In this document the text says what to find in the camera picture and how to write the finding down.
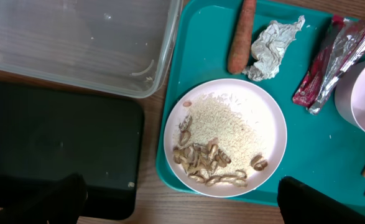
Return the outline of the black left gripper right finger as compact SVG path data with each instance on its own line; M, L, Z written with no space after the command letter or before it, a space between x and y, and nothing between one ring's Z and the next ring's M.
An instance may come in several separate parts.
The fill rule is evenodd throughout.
M303 182L279 181L277 203L285 224L365 224L365 216Z

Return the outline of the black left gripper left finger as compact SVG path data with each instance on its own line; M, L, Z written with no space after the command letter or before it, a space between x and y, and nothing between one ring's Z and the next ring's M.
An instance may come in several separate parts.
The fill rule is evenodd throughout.
M83 176L71 174L35 196L0 210L0 223L75 224L87 198Z

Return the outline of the pink bowl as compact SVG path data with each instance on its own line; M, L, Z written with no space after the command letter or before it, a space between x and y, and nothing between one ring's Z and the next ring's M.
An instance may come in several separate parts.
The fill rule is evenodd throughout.
M365 61L352 66L339 80L335 106L342 118L365 132Z

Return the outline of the red snack wrapper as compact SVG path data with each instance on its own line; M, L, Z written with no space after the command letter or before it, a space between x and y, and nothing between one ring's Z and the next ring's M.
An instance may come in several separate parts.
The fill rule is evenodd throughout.
M333 16L319 51L292 97L316 115L342 76L365 54L365 20Z

